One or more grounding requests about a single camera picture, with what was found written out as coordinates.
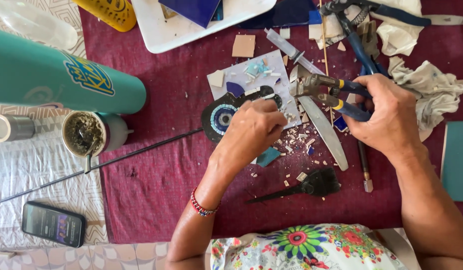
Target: teal water bottle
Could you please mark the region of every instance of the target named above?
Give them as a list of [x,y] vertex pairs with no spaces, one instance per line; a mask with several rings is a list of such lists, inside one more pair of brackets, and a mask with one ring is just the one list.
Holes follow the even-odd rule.
[[145,100],[137,77],[0,31],[0,104],[133,114]]

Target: wooden skewer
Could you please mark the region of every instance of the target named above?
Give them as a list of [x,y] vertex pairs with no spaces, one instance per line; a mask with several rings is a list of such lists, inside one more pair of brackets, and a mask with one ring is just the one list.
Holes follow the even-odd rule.
[[[326,42],[324,38],[324,22],[325,22],[325,17],[322,16],[322,41],[323,41],[323,52],[324,52],[324,67],[326,70],[326,76],[329,76],[328,73],[328,58],[326,57]],[[333,109],[330,108],[330,121],[331,121],[331,126],[333,127]]]

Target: hand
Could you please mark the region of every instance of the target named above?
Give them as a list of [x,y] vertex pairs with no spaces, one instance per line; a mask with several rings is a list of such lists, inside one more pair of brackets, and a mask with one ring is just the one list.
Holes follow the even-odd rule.
[[210,157],[210,166],[233,177],[273,144],[288,123],[272,100],[246,101]]
[[392,164],[424,148],[418,135],[413,94],[382,74],[361,76],[354,81],[367,87],[373,96],[372,102],[357,95],[356,102],[365,102],[369,110],[374,107],[374,113],[367,122],[343,115],[353,136],[382,152]]

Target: red beaded bracelet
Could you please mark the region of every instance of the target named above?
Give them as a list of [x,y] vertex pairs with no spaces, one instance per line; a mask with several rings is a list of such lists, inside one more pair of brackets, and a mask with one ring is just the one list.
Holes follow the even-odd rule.
[[193,207],[195,208],[195,210],[199,213],[200,216],[202,217],[206,217],[206,216],[210,216],[210,215],[213,215],[215,214],[217,211],[218,211],[218,208],[220,208],[220,205],[221,205],[221,202],[220,204],[218,204],[218,207],[216,207],[215,210],[205,210],[203,207],[201,207],[198,202],[196,201],[195,199],[195,191],[196,191],[196,188],[198,187],[195,187],[193,189],[193,192],[192,192],[192,196],[190,197],[190,201],[193,205]]

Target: red cloth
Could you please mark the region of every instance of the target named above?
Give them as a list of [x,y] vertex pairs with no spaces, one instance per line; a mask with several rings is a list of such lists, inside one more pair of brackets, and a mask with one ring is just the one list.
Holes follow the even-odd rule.
[[[130,129],[135,130],[127,145],[104,153],[100,156],[101,162],[200,127],[200,114],[213,101],[206,75],[235,63],[231,51],[239,32],[256,35],[255,56],[276,49],[266,39],[263,30],[245,31],[230,27],[169,52],[152,54],[146,50],[138,27],[120,33],[93,15],[83,10],[80,12],[88,59],[140,78],[148,91],[148,104],[140,112],[125,117]],[[453,4],[424,1],[423,14],[463,16],[463,0],[453,1]],[[308,40],[307,27],[293,27],[290,43],[305,50],[305,57],[315,60],[315,64],[324,70],[324,64],[317,63],[323,59],[323,52],[317,49],[314,41]],[[327,50],[330,75],[354,79],[360,63],[353,62],[354,52],[346,40],[344,44],[346,52],[338,51],[337,45]],[[406,66],[412,69],[429,60],[443,72],[463,79],[463,26],[425,28],[411,57],[404,59]],[[388,66],[386,56],[381,55],[379,60]],[[293,64],[288,63],[288,71],[292,67]],[[441,167],[445,122],[456,120],[463,120],[463,95],[458,112],[446,114],[445,121],[425,142],[437,174]],[[393,167],[381,153],[369,149],[374,191],[365,193],[356,139],[343,133],[338,136],[349,162],[345,172],[335,167],[342,184],[339,193],[326,197],[325,201],[298,194],[265,204],[243,204],[253,195],[283,189],[284,180],[291,185],[298,184],[295,177],[307,167],[324,167],[312,160],[333,163],[330,152],[319,139],[314,144],[313,157],[303,155],[300,149],[293,155],[279,157],[266,168],[256,165],[245,168],[225,193],[216,215],[213,237],[264,233],[299,224],[345,223],[371,228],[402,226],[400,190]],[[121,244],[169,241],[193,187],[198,185],[205,172],[214,147],[200,132],[102,168],[110,239]],[[253,178],[251,172],[257,173],[258,177]],[[457,205],[463,213],[463,203]]]

